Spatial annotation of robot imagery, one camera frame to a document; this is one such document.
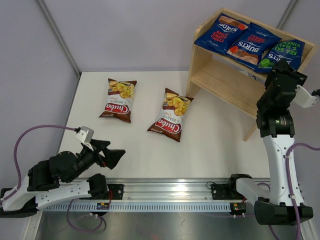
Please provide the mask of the Burts blue bag with bacon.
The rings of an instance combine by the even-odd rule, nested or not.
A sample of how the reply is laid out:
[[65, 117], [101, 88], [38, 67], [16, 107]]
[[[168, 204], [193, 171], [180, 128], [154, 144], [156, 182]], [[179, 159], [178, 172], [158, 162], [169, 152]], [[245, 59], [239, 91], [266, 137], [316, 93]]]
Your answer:
[[255, 70], [263, 53], [281, 40], [266, 28], [251, 22], [241, 36], [232, 44], [226, 55]]

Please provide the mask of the Burts spicy sweet chilli bag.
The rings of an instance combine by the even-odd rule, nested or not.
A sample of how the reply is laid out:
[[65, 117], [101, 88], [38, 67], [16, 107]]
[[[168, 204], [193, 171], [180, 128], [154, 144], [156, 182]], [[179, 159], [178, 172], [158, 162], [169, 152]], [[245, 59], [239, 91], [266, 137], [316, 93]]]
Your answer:
[[225, 55], [248, 27], [247, 23], [221, 13], [210, 29], [195, 40], [194, 44], [211, 52]]

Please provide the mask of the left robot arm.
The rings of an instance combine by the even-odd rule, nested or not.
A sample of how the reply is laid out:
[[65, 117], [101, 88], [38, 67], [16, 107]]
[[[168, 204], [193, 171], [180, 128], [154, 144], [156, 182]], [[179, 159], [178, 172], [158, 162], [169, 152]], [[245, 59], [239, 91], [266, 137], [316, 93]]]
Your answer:
[[96, 173], [84, 181], [73, 181], [94, 164], [114, 169], [126, 151], [108, 149], [109, 145], [109, 141], [92, 139], [89, 145], [82, 145], [79, 153], [62, 151], [37, 163], [20, 187], [1, 190], [1, 218], [27, 218], [73, 199], [103, 199], [109, 192], [105, 175]]

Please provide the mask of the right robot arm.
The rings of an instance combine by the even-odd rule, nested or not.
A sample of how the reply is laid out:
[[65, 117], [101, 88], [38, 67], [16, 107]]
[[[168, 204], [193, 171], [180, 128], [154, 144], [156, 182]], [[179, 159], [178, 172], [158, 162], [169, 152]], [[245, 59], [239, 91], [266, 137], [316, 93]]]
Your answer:
[[317, 104], [319, 91], [309, 93], [303, 88], [306, 79], [306, 75], [280, 60], [267, 75], [265, 92], [256, 103], [256, 124], [267, 152], [270, 191], [247, 174], [233, 174], [228, 179], [228, 195], [242, 195], [249, 201], [260, 225], [300, 226], [314, 215], [313, 209], [305, 205], [298, 184], [293, 153], [295, 127], [289, 111], [292, 102], [302, 108]]

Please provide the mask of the Burts sea salt vinegar bag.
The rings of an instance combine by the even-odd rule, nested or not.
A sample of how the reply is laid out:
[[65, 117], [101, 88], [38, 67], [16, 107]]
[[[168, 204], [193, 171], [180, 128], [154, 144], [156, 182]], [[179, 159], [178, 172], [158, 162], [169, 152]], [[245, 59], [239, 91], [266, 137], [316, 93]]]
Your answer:
[[255, 73], [269, 73], [275, 64], [285, 60], [294, 70], [298, 70], [302, 61], [305, 42], [292, 39], [278, 42], [262, 58], [255, 68]]

